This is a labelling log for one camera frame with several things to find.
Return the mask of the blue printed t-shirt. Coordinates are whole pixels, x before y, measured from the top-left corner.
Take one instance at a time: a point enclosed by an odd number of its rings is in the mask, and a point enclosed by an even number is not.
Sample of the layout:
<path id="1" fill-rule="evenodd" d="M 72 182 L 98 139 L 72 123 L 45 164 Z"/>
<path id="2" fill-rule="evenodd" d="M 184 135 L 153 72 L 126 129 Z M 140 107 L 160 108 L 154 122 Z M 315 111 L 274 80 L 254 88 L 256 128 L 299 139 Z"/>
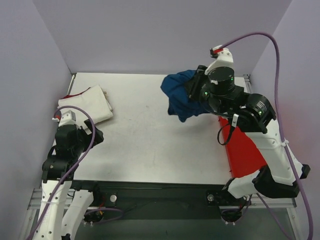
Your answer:
<path id="1" fill-rule="evenodd" d="M 190 117 L 209 114 L 209 105 L 189 99 L 184 84 L 196 73 L 195 70 L 185 70 L 167 75 L 162 83 L 161 90 L 168 97 L 168 115 L 177 116 L 184 123 Z"/>

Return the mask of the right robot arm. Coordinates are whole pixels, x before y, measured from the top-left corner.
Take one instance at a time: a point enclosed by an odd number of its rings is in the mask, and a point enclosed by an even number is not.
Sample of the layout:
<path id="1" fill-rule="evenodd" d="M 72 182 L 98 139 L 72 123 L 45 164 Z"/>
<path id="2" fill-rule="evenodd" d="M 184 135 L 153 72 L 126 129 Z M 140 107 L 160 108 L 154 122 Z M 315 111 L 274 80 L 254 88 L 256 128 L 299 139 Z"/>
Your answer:
<path id="1" fill-rule="evenodd" d="M 230 126 L 226 144 L 239 128 L 254 143 L 266 164 L 259 170 L 231 178 L 223 187 L 222 200 L 233 204 L 238 199 L 262 194 L 271 199 L 295 198 L 300 192 L 300 179 L 305 179 L 310 167 L 300 163 L 281 139 L 280 126 L 269 100 L 258 93 L 247 93 L 235 84 L 234 70 L 218 67 L 205 74 L 206 66 L 199 65 L 192 78 L 184 84 L 188 98 L 208 104 L 214 115 L 225 117 Z"/>

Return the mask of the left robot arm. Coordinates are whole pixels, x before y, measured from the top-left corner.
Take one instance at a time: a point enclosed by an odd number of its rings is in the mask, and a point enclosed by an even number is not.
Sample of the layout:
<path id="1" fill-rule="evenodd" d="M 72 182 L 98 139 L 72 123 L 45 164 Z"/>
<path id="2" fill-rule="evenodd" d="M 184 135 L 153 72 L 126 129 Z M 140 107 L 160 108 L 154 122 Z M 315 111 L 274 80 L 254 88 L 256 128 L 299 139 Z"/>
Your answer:
<path id="1" fill-rule="evenodd" d="M 101 201 L 98 190 L 78 189 L 65 209 L 76 169 L 89 150 L 104 140 L 103 133 L 91 119 L 84 123 L 90 134 L 73 120 L 61 122 L 56 130 L 54 145 L 42 164 L 39 215 L 28 240 L 73 240 L 87 208 Z"/>

